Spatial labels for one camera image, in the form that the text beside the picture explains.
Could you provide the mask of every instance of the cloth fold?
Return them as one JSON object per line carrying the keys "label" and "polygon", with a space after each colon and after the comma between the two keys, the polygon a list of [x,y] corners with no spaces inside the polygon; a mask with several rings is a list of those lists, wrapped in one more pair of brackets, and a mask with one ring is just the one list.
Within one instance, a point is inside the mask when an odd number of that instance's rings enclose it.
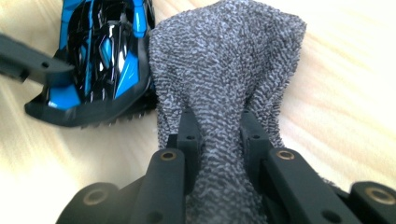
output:
{"label": "cloth fold", "polygon": [[250,109],[273,145],[283,147],[277,117],[304,32],[297,16],[251,0],[182,12],[153,30],[160,149],[177,133],[185,107],[194,112],[205,143],[187,200],[189,223],[265,223],[261,197],[244,169],[239,122]]}

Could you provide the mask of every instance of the folded cloth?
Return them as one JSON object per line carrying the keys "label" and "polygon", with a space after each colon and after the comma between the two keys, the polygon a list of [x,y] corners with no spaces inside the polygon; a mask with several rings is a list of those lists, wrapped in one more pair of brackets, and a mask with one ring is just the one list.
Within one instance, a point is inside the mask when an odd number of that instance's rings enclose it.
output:
{"label": "folded cloth", "polygon": [[205,143],[187,200],[188,223],[265,223],[261,197],[244,169],[239,123],[250,109],[273,145],[283,147],[277,117],[304,32],[298,17],[250,0],[182,12],[153,30],[160,149],[177,133],[185,107]]}

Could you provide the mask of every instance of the gray cloth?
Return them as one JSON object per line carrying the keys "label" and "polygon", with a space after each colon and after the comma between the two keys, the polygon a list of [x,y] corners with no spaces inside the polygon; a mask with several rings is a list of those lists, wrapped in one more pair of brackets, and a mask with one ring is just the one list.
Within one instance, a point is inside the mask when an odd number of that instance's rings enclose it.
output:
{"label": "gray cloth", "polygon": [[220,1],[160,22],[150,40],[159,97],[160,149],[177,133],[189,106],[204,139],[202,167],[187,200],[189,223],[264,223],[261,198],[241,157],[244,108],[275,147],[283,147],[278,114],[295,72],[305,23],[249,0]]}

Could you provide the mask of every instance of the fabric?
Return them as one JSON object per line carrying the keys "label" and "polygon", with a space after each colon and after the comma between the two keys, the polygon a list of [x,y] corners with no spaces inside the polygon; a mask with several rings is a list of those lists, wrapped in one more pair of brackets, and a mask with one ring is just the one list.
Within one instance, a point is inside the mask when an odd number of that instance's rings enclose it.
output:
{"label": "fabric", "polygon": [[296,70],[305,23],[249,0],[220,1],[158,24],[150,66],[159,97],[160,149],[191,107],[205,142],[187,200],[188,223],[265,223],[241,157],[239,122],[250,109],[283,147],[278,115]]}

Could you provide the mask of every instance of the light wood surface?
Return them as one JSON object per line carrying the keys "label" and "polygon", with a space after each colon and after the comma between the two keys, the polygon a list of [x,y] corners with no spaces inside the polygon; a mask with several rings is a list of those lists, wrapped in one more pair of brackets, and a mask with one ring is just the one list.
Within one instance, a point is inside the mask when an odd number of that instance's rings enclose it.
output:
{"label": "light wood surface", "polygon": [[[215,0],[153,0],[157,22]],[[396,189],[396,16],[391,1],[263,1],[308,23],[280,116],[281,135],[324,177],[349,190]],[[52,55],[61,0],[1,0],[0,32]],[[0,223],[54,223],[81,188],[120,188],[157,149],[155,112],[112,127],[65,129],[24,114],[40,86],[0,77]]]}

